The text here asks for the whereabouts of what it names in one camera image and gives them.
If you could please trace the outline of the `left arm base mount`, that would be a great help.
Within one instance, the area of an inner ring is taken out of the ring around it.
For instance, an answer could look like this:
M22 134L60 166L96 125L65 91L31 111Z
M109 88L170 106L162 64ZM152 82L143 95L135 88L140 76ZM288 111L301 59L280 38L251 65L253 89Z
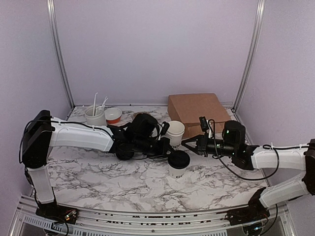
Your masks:
M34 198L37 204L36 215L58 220L60 222L66 222L68 224L75 224L78 217L78 209L73 207L61 206L57 204L54 199L53 202L48 204L42 204L37 197Z

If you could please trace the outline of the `white paper coffee cup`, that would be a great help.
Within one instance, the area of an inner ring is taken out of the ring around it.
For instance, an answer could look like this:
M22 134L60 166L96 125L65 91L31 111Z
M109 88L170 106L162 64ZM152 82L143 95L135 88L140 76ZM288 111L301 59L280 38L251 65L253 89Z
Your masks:
M183 177L184 173L186 172L187 167L177 169L169 165L169 175L174 179L179 179Z

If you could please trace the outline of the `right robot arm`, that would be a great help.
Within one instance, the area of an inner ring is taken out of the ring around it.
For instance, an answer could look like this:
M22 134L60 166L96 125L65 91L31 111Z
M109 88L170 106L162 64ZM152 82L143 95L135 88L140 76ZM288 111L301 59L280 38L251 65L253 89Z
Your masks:
M235 120L225 122L222 138L215 138L215 122L200 118L203 135L197 135L182 141L182 146L192 152L218 159L224 156L231 158L232 164L242 170L260 170L265 168L297 169L301 173L280 184L262 188L252 196L244 209L248 220L255 220L263 208L277 203L315 193L315 141L291 147L270 145L247 145L246 128Z

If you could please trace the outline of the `black plastic cup lid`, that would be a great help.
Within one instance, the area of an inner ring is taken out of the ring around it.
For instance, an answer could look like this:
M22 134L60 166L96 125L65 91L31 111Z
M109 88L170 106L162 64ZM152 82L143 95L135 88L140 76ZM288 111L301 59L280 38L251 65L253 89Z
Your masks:
M176 150L168 156L168 164L174 169L184 169L190 164L190 156L182 150Z

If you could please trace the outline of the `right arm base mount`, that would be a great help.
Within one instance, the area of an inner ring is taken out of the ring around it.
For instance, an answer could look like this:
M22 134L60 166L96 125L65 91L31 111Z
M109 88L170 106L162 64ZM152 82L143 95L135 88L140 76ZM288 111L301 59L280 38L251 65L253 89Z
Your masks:
M258 189L250 198L248 206L231 209L226 212L225 219L230 225L238 225L261 220L270 216L269 210L260 202L260 195L266 187Z

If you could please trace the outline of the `brown paper bag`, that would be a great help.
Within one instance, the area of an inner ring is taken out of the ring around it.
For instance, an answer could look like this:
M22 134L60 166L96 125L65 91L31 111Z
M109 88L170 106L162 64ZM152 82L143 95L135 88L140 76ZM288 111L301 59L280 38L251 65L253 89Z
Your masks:
M230 115L214 93L176 94L168 97L168 115L184 124L183 139L202 134L199 117L216 122L216 133L221 133Z

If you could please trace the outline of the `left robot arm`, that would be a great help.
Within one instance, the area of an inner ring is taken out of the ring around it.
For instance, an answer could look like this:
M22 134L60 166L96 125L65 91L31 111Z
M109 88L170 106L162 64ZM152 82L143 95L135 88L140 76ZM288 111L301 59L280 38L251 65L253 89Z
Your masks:
M51 116L40 111L25 126L19 146L19 162L37 194L43 211L52 219L62 215L47 170L47 156L53 147L76 147L114 153L120 160L130 160L135 153L147 158L164 158L174 152L166 131L170 124L160 124L153 116L139 113L132 122L121 126L88 125Z

